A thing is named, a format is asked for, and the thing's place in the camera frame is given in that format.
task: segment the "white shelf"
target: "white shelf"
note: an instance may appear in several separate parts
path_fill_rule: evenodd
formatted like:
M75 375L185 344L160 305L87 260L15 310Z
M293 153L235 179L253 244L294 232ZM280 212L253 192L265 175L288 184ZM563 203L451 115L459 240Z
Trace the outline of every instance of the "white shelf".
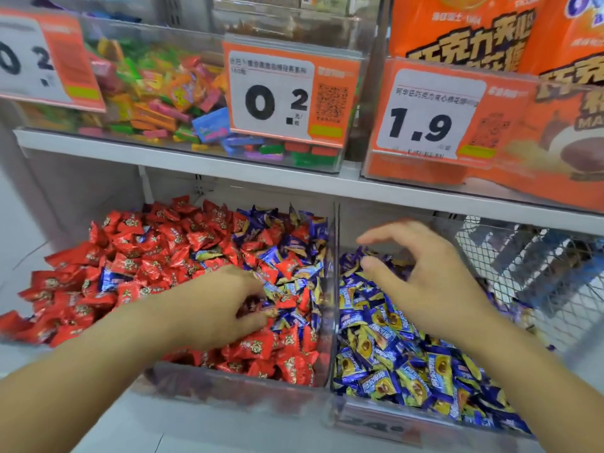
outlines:
M18 129L14 133L22 148L167 168L425 210L475 215L588 234L604 234L604 215L601 214L565 210L546 202L529 204L475 196L471 194L476 193L477 189L469 186L445 191L369 181L360 177L360 163L344 162L339 174L325 174L41 130ZM512 196L519 200L538 200L520 194Z

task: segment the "metal shelf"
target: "metal shelf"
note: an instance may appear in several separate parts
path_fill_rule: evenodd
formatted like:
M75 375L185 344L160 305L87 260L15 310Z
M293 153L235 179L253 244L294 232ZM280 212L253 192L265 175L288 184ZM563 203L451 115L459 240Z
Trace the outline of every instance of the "metal shelf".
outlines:
M539 227L604 234L604 215L601 214L565 210L546 202L534 204L476 196L472 194L478 191L472 190L471 187L436 190L421 186L370 181L360 177L361 164L356 162L344 162L339 174L326 174L41 130L17 129L14 133L19 145L26 149L112 160L145 167L167 168L339 197L533 224ZM525 199L528 202L538 200L530 196Z

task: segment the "snack bag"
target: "snack bag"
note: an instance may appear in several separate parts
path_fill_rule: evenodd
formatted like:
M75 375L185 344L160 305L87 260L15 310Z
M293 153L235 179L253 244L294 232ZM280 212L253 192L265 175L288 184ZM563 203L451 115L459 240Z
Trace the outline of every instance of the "snack bag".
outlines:
M473 176L604 211L604 0L547 0L518 71L550 82L495 167Z
M544 0L394 0L392 56L516 71Z

